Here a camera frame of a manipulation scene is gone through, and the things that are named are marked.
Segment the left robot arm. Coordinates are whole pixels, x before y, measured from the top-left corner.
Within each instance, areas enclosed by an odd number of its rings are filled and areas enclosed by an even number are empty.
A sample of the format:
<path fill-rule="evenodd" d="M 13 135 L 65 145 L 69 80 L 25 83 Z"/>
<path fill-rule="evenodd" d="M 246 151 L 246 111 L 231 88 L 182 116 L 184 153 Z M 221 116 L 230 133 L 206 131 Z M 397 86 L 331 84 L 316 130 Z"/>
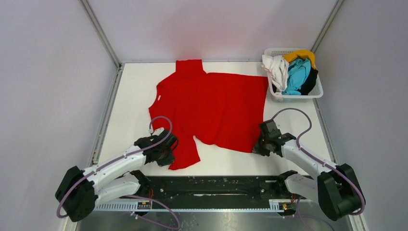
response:
<path fill-rule="evenodd" d="M 114 158 L 83 170 L 77 166 L 68 169 L 55 193 L 60 203 L 57 216 L 78 222 L 111 200 L 131 195 L 151 196 L 149 180 L 140 168 L 151 162 L 160 167 L 173 164 L 177 145 L 175 135 L 159 128 L 149 137 L 137 139 Z"/>

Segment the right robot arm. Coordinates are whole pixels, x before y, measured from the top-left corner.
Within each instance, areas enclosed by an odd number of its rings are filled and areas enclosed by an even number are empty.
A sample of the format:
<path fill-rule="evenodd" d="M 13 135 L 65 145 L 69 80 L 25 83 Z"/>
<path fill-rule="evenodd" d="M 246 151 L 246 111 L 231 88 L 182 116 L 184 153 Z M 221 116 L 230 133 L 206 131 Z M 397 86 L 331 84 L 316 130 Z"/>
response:
<path fill-rule="evenodd" d="M 293 170 L 283 173 L 283 181 L 276 185 L 278 196 L 303 196 L 317 203 L 326 217 L 333 221 L 363 211 L 366 201 L 350 165 L 337 165 L 313 154 L 301 145 L 299 137 L 281 133 L 272 119 L 259 124 L 259 128 L 260 136 L 253 153 L 262 156 L 276 154 L 308 174 L 304 177 Z"/>

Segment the red t-shirt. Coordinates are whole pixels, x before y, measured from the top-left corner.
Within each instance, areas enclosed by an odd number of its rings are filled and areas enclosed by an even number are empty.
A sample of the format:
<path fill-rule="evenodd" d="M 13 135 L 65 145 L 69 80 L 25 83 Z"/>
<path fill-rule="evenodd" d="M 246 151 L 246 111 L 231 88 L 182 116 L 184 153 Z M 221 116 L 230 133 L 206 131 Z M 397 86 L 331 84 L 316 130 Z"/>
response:
<path fill-rule="evenodd" d="M 176 61 L 175 72 L 156 86 L 149 107 L 153 127 L 172 129 L 178 138 L 171 170 L 200 161 L 196 140 L 250 153 L 263 121 L 268 79 L 206 72 L 201 60 Z"/>

